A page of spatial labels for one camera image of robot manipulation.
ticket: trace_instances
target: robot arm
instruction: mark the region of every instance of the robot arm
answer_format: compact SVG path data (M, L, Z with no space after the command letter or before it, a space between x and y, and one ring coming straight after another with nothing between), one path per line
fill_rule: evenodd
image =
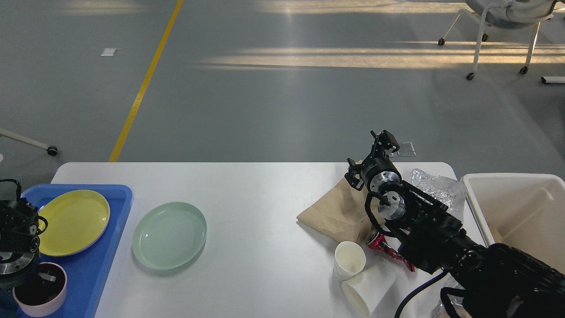
M16 200L0 200L0 289L11 289L38 274L40 254L39 220L47 228L47 220L37 214L38 208L21 197L17 185Z
M463 297L463 307L475 317L564 317L565 276L516 248L493 244L486 248L467 236L447 206L402 180L389 154L398 150L386 130L376 135L371 153L361 164L348 159L345 178L361 190L367 186L365 210L371 224L397 238L398 252L417 268L433 273L443 269L465 289L443 288L441 299L450 317L458 317L447 297ZM379 200L376 214L371 209Z

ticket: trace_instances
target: plate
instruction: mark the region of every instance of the plate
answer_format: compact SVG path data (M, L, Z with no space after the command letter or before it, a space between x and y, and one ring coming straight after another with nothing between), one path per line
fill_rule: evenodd
M179 267L202 249L206 219L195 206L183 202L160 205L146 214L133 232L137 260L152 269Z
M67 256L84 251L102 236L110 220L110 206L98 192L75 190L54 198L39 214L48 222L40 235L39 251Z

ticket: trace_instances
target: blue tray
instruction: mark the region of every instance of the blue tray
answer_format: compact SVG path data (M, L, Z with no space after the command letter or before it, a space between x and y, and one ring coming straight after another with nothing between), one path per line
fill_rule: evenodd
M41 261L61 265L68 277L67 299L47 317L94 317L132 205L132 190L120 184L38 184L21 196L41 207L61 194L79 189L93 190L106 198L110 222L102 236L80 253L63 257L41 254ZM18 317L29 316L18 308Z

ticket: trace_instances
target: chair leg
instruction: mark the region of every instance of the chair leg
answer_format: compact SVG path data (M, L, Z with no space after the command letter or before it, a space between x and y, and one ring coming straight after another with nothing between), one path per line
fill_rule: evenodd
M443 45L445 44L445 38L447 38L447 35L449 34L449 32L451 31L451 29L453 28L453 26L455 25L455 22L457 22L457 19L459 19L459 17L461 16L461 14L463 14L465 11L469 12L467 9L463 8L460 9L457 12L457 15L455 16L455 19L453 19L453 22L451 22L451 24L449 25L449 28L447 28L447 31L445 32L445 35L442 36L439 41L437 41L438 45Z
M481 20L479 21L479 33L477 34L477 45L475 47L475 60L473 61L473 69L472 71L465 76L466 79L472 80L477 73L477 68L479 66L479 53L481 52L481 43L483 41L483 34L485 32L485 24L486 24L486 15L490 9L497 7L498 5L495 3L491 3L483 10L483 14L481 14Z
M489 39L489 33L490 31L492 31L492 29L494 28L493 25L489 25L489 28L485 31L485 33L483 33L483 41L486 41Z
M485 30L485 24L481 23L479 25L479 35L477 36L477 45L475 46L475 59L473 60L473 69L467 76L466 79L472 80L477 74L477 68L479 67L479 53L481 53L481 43L483 42L483 32Z
M56 156L57 155L58 150L57 150L57 147L55 147L55 146L49 146L49 145L46 145L44 143L40 143L39 141L24 137L22 135L15 134L11 131L7 131L7 130L2 129L2 128L0 128L0 137L1 136L5 136L5 137L8 137L10 139L21 141L22 143L26 143L28 145L32 145L32 146L35 146L37 148L41 148L43 150L46 150L47 153L50 156Z
M530 62L532 61L532 55L533 55L533 49L536 46L536 41L537 41L537 34L540 30L540 24L541 22L539 22L535 27L534 27L534 31L533 31L533 36L532 36L532 42L530 42L530 47L528 49L528 57L526 57L526 65L524 67L522 67L520 69L520 73L521 74L526 74L528 72L528 67Z

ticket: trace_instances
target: brown paper bag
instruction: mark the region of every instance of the brown paper bag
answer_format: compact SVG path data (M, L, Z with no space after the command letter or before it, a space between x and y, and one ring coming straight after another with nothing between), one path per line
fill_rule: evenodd
M357 191L342 178L297 219L331 237L336 242L345 240L364 244L371 231L371 222L365 213L367 190Z

